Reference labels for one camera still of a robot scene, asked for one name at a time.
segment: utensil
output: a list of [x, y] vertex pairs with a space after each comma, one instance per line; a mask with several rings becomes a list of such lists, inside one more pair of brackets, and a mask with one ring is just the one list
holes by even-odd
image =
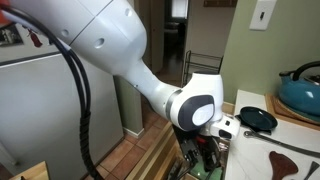
[[264, 132], [271, 135], [271, 130], [277, 127], [277, 120], [268, 112], [251, 106], [243, 107], [240, 115], [235, 116], [241, 121], [241, 125], [254, 132]]
[[312, 161], [310, 169], [309, 169], [309, 172], [308, 172], [307, 176], [303, 180], [308, 180], [309, 177], [319, 168], [319, 166], [320, 165], [318, 163]]
[[272, 166], [272, 180], [282, 180], [285, 176], [299, 171], [298, 166], [290, 158], [283, 154], [271, 151], [269, 159]]
[[282, 84], [279, 99], [297, 111], [320, 116], [320, 83], [317, 82], [319, 75], [299, 77], [302, 72], [312, 67], [320, 67], [320, 61], [310, 62], [294, 71], [280, 72]]
[[295, 152], [298, 152], [298, 153], [301, 153], [301, 154], [304, 154], [304, 155], [307, 155], [307, 156], [320, 158], [320, 153], [319, 152], [310, 151], [310, 150], [302, 149], [302, 148], [295, 147], [295, 146], [292, 146], [292, 145], [289, 145], [289, 144], [285, 144], [285, 143], [282, 143], [280, 141], [276, 141], [274, 139], [262, 136], [262, 135], [260, 135], [258, 133], [252, 132], [252, 131], [245, 131], [243, 135], [246, 138], [257, 138], [257, 139], [265, 140], [265, 141], [270, 142], [272, 144], [279, 145], [279, 146], [284, 147], [286, 149], [290, 149], [292, 151], [295, 151]]

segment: refrigerator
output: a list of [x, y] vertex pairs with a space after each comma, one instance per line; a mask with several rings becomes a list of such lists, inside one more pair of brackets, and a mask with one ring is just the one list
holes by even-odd
[[[73, 76], [47, 39], [35, 48], [0, 46], [0, 163], [13, 175], [46, 161], [51, 179], [86, 174], [79, 143], [80, 104]], [[82, 59], [92, 95], [90, 150], [94, 163], [123, 138], [113, 77]]]

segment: light switch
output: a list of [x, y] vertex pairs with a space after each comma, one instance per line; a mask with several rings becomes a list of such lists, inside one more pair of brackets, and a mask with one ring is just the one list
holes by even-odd
[[258, 0], [253, 12], [250, 29], [266, 30], [277, 0]]

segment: metal rack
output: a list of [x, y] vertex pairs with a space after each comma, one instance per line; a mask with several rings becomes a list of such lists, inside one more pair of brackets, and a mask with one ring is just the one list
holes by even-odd
[[[201, 62], [201, 60], [198, 60], [198, 61], [192, 60], [191, 58], [193, 57], [206, 59], [209, 63], [204, 64], [203, 62]], [[194, 53], [194, 52], [191, 52], [191, 50], [188, 51], [185, 56], [185, 62], [183, 67], [182, 86], [185, 86], [188, 83], [192, 73], [195, 71], [212, 71], [214, 73], [219, 74], [222, 60], [223, 60], [223, 56], [218, 57], [218, 56]]]

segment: pot handle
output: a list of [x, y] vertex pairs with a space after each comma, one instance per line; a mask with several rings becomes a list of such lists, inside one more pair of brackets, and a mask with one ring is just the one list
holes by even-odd
[[314, 61], [314, 62], [305, 64], [305, 65], [299, 67], [299, 68], [293, 73], [292, 80], [293, 80], [293, 81], [299, 80], [299, 76], [300, 76], [300, 74], [301, 74], [303, 71], [305, 71], [305, 70], [307, 70], [307, 69], [309, 69], [309, 68], [312, 68], [312, 67], [317, 67], [317, 66], [320, 67], [320, 61]]

